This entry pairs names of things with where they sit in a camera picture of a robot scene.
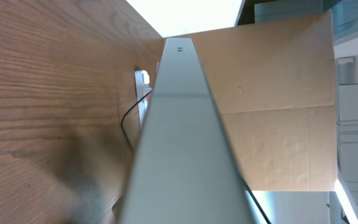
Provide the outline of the Galaxy smartphone bronze screen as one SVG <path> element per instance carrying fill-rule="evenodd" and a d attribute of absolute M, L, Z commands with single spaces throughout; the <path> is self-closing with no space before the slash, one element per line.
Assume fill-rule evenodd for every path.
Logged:
<path fill-rule="evenodd" d="M 195 46 L 165 42 L 120 223 L 253 223 Z"/>

